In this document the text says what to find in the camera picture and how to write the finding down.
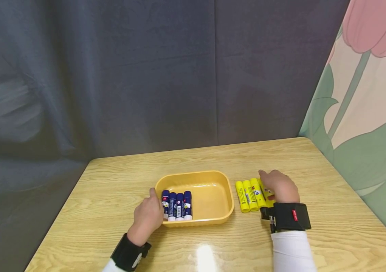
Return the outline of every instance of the hand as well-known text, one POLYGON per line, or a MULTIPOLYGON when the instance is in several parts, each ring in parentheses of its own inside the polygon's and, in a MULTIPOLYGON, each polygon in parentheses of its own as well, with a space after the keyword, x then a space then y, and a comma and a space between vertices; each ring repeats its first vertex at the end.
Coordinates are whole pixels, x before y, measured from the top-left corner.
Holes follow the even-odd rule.
POLYGON ((278 170, 273 170, 267 174, 264 170, 259 170, 262 184, 274 192, 274 198, 279 203, 300 203, 299 189, 294 181, 287 175, 278 170))
POLYGON ((161 200, 157 197, 155 188, 150 188, 150 197, 134 210, 134 223, 126 234, 136 246, 143 246, 150 235, 163 223, 164 209, 161 200))

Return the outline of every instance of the left hand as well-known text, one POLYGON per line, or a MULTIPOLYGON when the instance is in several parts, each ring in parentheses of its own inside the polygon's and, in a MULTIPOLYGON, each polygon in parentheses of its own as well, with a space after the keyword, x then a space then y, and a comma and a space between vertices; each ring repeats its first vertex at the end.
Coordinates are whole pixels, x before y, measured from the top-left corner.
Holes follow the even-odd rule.
POLYGON ((164 209, 155 188, 150 188, 149 195, 135 208, 134 223, 127 233, 128 239, 136 246, 143 246, 163 223, 164 209))

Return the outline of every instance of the green stem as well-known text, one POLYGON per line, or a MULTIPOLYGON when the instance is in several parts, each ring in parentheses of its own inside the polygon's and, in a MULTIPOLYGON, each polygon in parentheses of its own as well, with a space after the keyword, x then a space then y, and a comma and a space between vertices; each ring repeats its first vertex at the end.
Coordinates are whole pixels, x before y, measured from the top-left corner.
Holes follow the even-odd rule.
POLYGON ((357 86, 359 85, 359 81, 361 81, 362 74, 365 70, 365 66, 367 66, 367 62, 368 62, 368 59, 370 58, 370 55, 371 55, 370 50, 368 50, 367 52, 364 52, 361 55, 361 59, 359 60, 355 73, 353 74, 352 81, 350 81, 347 92, 344 95, 344 99, 341 102, 341 105, 339 106, 338 113, 336 114, 335 119, 333 120, 333 123, 330 127, 330 130, 327 133, 330 139, 332 139, 333 135, 335 134, 336 129, 341 123, 341 120, 343 119, 344 114, 346 113, 347 108, 349 107, 350 101, 353 98, 353 95, 355 94, 357 86))

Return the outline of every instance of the plastic bin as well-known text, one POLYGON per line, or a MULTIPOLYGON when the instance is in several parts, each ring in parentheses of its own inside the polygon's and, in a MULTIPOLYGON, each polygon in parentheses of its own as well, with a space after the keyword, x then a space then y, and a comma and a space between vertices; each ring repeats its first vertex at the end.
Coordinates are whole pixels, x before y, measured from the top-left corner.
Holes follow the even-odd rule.
POLYGON ((164 221, 166 227, 222 224, 234 210, 228 177, 219 171, 203 171, 167 175, 156 186, 159 196, 163 190, 175 193, 192 192, 193 220, 164 221))

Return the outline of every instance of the gray curtain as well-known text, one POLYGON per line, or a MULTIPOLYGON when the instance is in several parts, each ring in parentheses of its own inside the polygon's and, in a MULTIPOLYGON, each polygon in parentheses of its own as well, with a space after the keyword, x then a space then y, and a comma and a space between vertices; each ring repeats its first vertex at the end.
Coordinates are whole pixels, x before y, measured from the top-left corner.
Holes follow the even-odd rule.
POLYGON ((348 0, 0 0, 0 271, 89 160, 296 137, 348 0))

